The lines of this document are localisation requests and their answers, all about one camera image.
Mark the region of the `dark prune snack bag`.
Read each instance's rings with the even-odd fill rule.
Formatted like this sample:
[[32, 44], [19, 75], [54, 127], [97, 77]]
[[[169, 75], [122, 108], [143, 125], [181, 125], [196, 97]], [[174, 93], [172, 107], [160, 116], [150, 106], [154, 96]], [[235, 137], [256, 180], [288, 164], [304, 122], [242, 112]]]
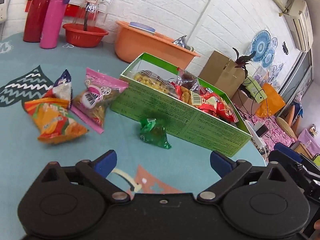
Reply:
[[200, 93], [200, 83], [198, 78], [184, 69], [178, 68], [178, 74], [174, 84], [182, 86], [194, 93]]

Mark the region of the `blue lid in basin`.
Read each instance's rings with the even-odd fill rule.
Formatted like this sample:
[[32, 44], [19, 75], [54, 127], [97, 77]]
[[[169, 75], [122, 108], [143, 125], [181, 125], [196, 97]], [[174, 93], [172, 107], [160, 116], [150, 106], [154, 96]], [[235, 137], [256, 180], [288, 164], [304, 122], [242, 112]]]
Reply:
[[146, 24], [142, 24], [142, 23], [138, 23], [138, 22], [130, 22], [129, 26], [132, 28], [139, 29], [141, 31], [145, 31], [145, 32], [150, 33], [152, 35], [156, 32], [156, 30], [154, 28], [152, 28]]

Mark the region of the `dark red thermos jug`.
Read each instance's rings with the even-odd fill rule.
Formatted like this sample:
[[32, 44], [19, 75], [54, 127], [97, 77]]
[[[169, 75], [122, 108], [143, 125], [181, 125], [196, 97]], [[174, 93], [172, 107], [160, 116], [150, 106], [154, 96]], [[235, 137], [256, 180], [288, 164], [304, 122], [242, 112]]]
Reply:
[[23, 34], [23, 41], [29, 43], [38, 43], [41, 39], [41, 33], [44, 20], [48, 10], [50, 0], [32, 0]]

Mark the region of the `clear yellow snack in box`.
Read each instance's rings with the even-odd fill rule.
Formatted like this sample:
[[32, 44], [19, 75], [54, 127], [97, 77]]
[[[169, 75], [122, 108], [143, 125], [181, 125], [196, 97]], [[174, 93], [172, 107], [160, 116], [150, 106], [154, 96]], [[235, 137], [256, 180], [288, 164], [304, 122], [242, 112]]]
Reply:
[[163, 80], [160, 76], [149, 70], [137, 72], [133, 76], [133, 79], [159, 92], [171, 95], [176, 94], [175, 87], [172, 83], [167, 80]]

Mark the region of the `green cardboard snack box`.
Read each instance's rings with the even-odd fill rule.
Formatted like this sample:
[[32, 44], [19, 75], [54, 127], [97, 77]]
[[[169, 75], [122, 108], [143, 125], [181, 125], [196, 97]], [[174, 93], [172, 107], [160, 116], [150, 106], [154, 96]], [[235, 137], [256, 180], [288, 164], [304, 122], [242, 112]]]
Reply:
[[165, 80], [178, 75], [178, 67], [151, 54], [142, 53], [121, 73], [120, 79], [129, 86], [112, 103], [112, 111], [141, 121], [156, 118], [164, 121], [167, 133], [209, 150], [234, 156], [251, 134], [238, 111], [238, 122], [228, 124], [208, 113], [188, 105], [174, 96], [160, 92], [134, 79], [142, 70], [149, 70]]

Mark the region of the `brown cardboard box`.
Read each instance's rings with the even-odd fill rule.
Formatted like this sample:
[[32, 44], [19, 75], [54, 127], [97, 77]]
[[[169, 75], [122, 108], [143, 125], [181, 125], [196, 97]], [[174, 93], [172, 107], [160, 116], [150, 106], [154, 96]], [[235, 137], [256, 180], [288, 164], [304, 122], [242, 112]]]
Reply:
[[245, 79], [243, 68], [218, 51], [213, 51], [199, 78], [223, 91], [231, 99]]

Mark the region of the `small green candy packet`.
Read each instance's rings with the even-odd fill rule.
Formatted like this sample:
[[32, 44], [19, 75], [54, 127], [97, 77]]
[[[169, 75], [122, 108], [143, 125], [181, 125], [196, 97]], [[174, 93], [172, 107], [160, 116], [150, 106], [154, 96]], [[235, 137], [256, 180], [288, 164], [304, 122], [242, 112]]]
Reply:
[[163, 120], [156, 118], [146, 118], [140, 121], [140, 139], [143, 142], [152, 144], [164, 149], [171, 149], [171, 144], [167, 139], [167, 130]]

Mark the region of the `steel bowl in basin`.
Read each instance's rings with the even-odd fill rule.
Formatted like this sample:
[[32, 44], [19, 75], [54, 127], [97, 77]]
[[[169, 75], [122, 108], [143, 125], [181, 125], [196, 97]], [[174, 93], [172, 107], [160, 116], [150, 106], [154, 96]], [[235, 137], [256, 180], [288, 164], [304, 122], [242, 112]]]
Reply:
[[194, 48], [192, 46], [187, 45], [186, 37], [186, 35], [181, 36], [178, 39], [174, 40], [172, 43], [189, 51], [194, 51]]

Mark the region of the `red plastic basket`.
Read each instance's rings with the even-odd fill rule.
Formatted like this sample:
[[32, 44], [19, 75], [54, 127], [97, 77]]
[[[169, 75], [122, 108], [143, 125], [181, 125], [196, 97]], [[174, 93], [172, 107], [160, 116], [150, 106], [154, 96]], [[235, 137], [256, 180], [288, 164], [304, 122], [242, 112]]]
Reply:
[[62, 27], [66, 32], [66, 41], [80, 48], [94, 48], [108, 35], [108, 31], [99, 27], [88, 26], [84, 30], [83, 24], [66, 23]]

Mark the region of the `small blue white snack packet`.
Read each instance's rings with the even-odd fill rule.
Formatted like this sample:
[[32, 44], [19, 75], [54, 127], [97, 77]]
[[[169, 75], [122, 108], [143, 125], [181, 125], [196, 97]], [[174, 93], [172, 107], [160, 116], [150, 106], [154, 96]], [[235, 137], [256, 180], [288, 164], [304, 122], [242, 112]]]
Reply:
[[67, 100], [68, 107], [71, 106], [73, 97], [72, 78], [66, 69], [61, 76], [54, 82], [53, 86], [44, 94], [43, 98], [58, 98]]

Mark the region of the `orange plastic basin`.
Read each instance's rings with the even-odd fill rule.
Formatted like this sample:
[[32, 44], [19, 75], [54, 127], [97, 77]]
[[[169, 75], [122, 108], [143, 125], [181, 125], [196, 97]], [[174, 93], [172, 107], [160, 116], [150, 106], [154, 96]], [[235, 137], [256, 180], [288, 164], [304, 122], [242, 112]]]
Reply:
[[152, 35], [129, 26], [128, 22], [117, 21], [118, 33], [114, 44], [116, 55], [127, 63], [133, 62], [142, 53], [148, 53], [182, 69], [200, 55], [173, 44], [165, 35]]

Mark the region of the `orange plastic bag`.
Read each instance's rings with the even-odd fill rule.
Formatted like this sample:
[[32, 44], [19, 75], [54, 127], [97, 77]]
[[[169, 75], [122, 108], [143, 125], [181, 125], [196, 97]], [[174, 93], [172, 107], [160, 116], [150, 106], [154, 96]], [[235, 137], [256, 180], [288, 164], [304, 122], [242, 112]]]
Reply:
[[270, 84], [263, 84], [262, 89], [267, 95], [267, 98], [262, 101], [259, 108], [255, 112], [255, 115], [260, 118], [267, 118], [275, 115], [286, 105], [286, 103]]

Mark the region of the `clear glass pitcher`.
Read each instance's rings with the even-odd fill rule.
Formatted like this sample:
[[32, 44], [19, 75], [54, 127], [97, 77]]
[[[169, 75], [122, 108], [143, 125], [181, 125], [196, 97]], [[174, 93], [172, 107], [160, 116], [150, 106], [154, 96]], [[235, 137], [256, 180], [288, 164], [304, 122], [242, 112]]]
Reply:
[[110, 0], [82, 0], [73, 23], [80, 30], [93, 31], [106, 19], [109, 3]]

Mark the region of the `green small carton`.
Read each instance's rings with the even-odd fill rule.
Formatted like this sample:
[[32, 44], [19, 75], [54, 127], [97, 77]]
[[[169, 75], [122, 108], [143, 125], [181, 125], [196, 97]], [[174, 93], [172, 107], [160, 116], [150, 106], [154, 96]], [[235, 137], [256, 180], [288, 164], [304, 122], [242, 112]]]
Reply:
[[246, 89], [249, 91], [253, 99], [257, 103], [263, 102], [265, 99], [267, 99], [267, 95], [265, 91], [262, 89], [262, 87], [259, 85], [257, 80], [255, 80], [253, 77], [248, 76], [245, 80], [243, 85], [246, 87]]

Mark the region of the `long red chip bag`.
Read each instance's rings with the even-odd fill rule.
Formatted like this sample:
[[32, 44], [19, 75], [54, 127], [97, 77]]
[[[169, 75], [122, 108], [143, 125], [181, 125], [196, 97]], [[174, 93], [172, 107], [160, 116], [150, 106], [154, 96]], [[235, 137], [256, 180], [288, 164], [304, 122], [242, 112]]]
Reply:
[[200, 95], [180, 85], [176, 85], [175, 89], [182, 102], [227, 123], [237, 123], [239, 121], [231, 105], [216, 93]]

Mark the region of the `pink clear snack bag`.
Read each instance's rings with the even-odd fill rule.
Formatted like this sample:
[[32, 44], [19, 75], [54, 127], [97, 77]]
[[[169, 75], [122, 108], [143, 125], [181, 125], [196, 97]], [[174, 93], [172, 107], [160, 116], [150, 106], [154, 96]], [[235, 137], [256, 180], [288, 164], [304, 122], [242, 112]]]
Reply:
[[86, 89], [71, 104], [71, 111], [99, 134], [104, 132], [107, 108], [129, 84], [123, 80], [86, 69]]

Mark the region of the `white wall air conditioner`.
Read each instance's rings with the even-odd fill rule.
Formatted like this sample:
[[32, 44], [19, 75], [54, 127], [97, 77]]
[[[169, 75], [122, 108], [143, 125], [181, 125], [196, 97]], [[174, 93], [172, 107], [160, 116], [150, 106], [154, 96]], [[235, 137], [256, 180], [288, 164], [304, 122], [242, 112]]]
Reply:
[[306, 1], [287, 0], [286, 4], [280, 1], [280, 5], [296, 48], [308, 52], [313, 45], [313, 31]]

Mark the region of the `pink thermos bottle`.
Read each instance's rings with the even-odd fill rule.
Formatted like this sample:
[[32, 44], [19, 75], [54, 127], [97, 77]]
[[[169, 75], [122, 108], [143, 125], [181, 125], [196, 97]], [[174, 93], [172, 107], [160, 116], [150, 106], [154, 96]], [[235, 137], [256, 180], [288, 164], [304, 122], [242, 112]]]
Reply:
[[53, 49], [57, 46], [62, 20], [70, 0], [50, 0], [42, 28], [40, 48]]

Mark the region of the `white power strip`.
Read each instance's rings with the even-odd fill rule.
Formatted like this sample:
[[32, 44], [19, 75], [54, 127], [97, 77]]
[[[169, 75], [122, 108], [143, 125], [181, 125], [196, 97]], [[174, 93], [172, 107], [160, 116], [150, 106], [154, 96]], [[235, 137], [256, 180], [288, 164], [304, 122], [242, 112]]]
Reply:
[[268, 153], [268, 147], [267, 144], [263, 141], [261, 137], [258, 137], [256, 131], [253, 129], [253, 125], [248, 120], [245, 120], [244, 123], [246, 124], [246, 127], [251, 133], [252, 136], [252, 143], [255, 145], [257, 150], [260, 152], [261, 155], [266, 156]]

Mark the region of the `dark red potted plant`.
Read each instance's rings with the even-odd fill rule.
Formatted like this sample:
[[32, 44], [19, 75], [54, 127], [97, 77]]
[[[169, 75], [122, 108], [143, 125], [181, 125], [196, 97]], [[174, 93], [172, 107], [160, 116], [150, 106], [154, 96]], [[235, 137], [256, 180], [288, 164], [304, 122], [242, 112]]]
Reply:
[[256, 55], [256, 51], [254, 50], [253, 53], [251, 53], [249, 55], [240, 56], [240, 54], [236, 48], [232, 48], [232, 49], [236, 53], [235, 68], [243, 69], [245, 72], [245, 79], [246, 79], [248, 77], [248, 71], [246, 68], [246, 64], [248, 64], [248, 62], [251, 61], [251, 59], [253, 59], [253, 57]]

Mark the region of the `orange dried fruit bag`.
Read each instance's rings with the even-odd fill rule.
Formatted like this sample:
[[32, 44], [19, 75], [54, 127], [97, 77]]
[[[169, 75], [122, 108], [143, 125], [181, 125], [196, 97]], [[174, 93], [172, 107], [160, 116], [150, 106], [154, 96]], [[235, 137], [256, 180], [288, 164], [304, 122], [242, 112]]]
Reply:
[[60, 144], [88, 133], [88, 129], [70, 115], [68, 106], [68, 100], [58, 98], [41, 98], [24, 103], [26, 112], [39, 129], [37, 139], [40, 142]]

